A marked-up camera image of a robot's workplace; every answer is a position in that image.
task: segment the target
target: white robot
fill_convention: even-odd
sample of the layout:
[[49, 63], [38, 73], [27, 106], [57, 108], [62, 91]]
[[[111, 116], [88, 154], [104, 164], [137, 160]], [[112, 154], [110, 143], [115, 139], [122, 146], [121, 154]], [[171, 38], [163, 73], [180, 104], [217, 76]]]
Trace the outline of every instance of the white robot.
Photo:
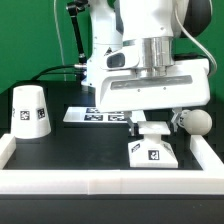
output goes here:
[[[75, 2], [90, 7], [93, 54], [83, 85], [95, 88], [100, 112], [125, 111], [132, 133], [132, 111], [165, 108], [174, 112], [175, 130], [177, 124], [194, 135], [210, 130], [207, 113], [182, 108], [205, 105], [210, 99], [208, 76], [217, 65], [193, 36], [208, 26], [211, 0], [117, 0], [115, 13], [106, 0]], [[207, 58], [189, 54], [176, 60], [172, 42], [183, 36], [196, 43]], [[144, 139], [129, 144], [130, 165], [177, 168], [171, 146], [161, 140], [161, 135], [170, 134], [167, 124], [137, 124]]]

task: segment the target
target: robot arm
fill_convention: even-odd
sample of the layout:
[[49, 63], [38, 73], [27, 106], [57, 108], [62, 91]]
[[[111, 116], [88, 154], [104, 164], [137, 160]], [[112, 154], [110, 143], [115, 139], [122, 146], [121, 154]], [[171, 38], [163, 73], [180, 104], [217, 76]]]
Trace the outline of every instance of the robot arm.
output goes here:
[[190, 29], [194, 36], [209, 24], [211, 1], [203, 0], [203, 7], [200, 4], [139, 0], [136, 10], [136, 4], [128, 0], [117, 1], [123, 47], [101, 62], [105, 72], [96, 91], [100, 111], [180, 108], [209, 101], [208, 60], [174, 61], [172, 51], [173, 39], [183, 37], [190, 23], [196, 24]]

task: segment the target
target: white border frame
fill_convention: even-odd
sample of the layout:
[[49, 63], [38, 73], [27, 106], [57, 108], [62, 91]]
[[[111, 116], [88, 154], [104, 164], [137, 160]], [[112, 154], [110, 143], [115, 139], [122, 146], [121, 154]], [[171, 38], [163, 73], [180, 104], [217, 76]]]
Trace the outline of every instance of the white border frame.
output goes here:
[[1, 195], [224, 194], [224, 165], [202, 136], [191, 151], [203, 168], [182, 170], [1, 170]]

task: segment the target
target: white cup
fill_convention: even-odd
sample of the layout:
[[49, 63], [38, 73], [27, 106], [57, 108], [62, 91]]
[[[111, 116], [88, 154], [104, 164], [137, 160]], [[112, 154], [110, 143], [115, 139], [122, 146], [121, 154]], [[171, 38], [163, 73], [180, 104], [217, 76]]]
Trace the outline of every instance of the white cup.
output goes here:
[[43, 88], [35, 85], [13, 89], [11, 134], [16, 138], [40, 138], [51, 132]]

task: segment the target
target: black cable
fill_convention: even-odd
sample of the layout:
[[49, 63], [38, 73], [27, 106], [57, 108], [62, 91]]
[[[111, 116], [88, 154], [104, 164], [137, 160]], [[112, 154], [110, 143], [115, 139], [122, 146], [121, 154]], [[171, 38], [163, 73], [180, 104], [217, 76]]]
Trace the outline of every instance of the black cable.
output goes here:
[[55, 70], [65, 69], [65, 68], [74, 68], [74, 65], [60, 65], [60, 66], [55, 66], [55, 67], [47, 68], [47, 69], [41, 71], [39, 74], [35, 75], [31, 80], [37, 80], [42, 75], [45, 75], [45, 74], [47, 74], [50, 71], [55, 71]]

